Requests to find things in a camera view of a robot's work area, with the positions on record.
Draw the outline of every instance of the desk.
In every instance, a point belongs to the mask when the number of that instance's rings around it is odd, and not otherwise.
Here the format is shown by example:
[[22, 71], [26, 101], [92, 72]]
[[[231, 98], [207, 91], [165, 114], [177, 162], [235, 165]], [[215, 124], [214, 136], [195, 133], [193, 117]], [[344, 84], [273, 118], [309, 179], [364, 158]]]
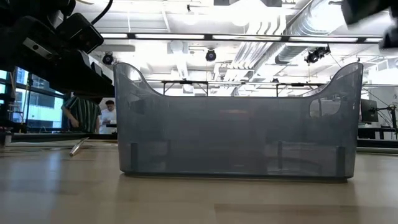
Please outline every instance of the desk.
[[384, 139], [384, 133], [395, 133], [395, 128], [358, 128], [358, 137], [363, 139], [376, 139], [376, 132], [380, 134], [380, 139]]

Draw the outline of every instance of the table surface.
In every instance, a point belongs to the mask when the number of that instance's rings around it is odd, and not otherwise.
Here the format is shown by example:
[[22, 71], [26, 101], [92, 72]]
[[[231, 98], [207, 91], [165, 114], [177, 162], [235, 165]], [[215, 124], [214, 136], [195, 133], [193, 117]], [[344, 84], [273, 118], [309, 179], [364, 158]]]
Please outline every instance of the table surface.
[[358, 154], [345, 184], [126, 177], [117, 147], [0, 153], [8, 223], [397, 223], [398, 157]]

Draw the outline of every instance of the ceiling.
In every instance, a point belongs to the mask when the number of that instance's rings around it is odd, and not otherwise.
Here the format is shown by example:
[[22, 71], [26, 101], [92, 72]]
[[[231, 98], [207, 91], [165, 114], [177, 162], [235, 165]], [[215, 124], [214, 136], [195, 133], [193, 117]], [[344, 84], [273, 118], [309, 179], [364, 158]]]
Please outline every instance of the ceiling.
[[[89, 21], [93, 20], [108, 3], [103, 0], [90, 1], [94, 4], [78, 3], [75, 9], [75, 12], [82, 13]], [[266, 7], [260, 0], [240, 0], [230, 6], [215, 6], [214, 1], [209, 0], [115, 0], [109, 12], [95, 24], [95, 27], [100, 32], [259, 34], [260, 30], [263, 30], [260, 34], [278, 34], [306, 3], [308, 0], [299, 0], [296, 4], [275, 8]], [[187, 11], [187, 4], [190, 5], [190, 12]], [[330, 35], [380, 36], [391, 24], [389, 14], [383, 12], [354, 27], [347, 27], [341, 22]], [[244, 47], [247, 51], [243, 53], [251, 54], [248, 58], [256, 59], [258, 65], [260, 59], [269, 54], [271, 49], [269, 44], [264, 48], [262, 57], [256, 58], [253, 55], [261, 47], [260, 45], [248, 45], [243, 42], [187, 41], [188, 48], [194, 50], [187, 51], [183, 60], [185, 65], [181, 66], [175, 54], [168, 49], [168, 43], [169, 41], [106, 40], [104, 46], [108, 46], [112, 51], [116, 46], [119, 49], [121, 46], [123, 50], [114, 51], [117, 61], [129, 62], [139, 67], [146, 78], [158, 80], [178, 78], [175, 72], [178, 73], [181, 67], [185, 66], [190, 73], [199, 74], [198, 72], [202, 71], [202, 75], [195, 75], [196, 79], [200, 77], [206, 79], [209, 73], [215, 72], [217, 64], [234, 65]], [[256, 77], [262, 77], [258, 79], [259, 82], [269, 82], [274, 77], [280, 82], [325, 81], [330, 79], [340, 66], [356, 62], [358, 58], [361, 62], [366, 62], [375, 60], [381, 55], [398, 57], [398, 53], [395, 52], [380, 52], [377, 45], [331, 44], [330, 48], [331, 55], [310, 66], [303, 59], [308, 50], [313, 49], [311, 47], [298, 54], [287, 65], [276, 65], [273, 60], [268, 61], [266, 69], [259, 70], [261, 72], [256, 73]], [[217, 58], [214, 62], [205, 60], [207, 49], [215, 49]], [[104, 53], [96, 51], [92, 56], [101, 61]], [[232, 77], [228, 78], [229, 81], [239, 81], [246, 73], [247, 71], [228, 72], [227, 77]]]

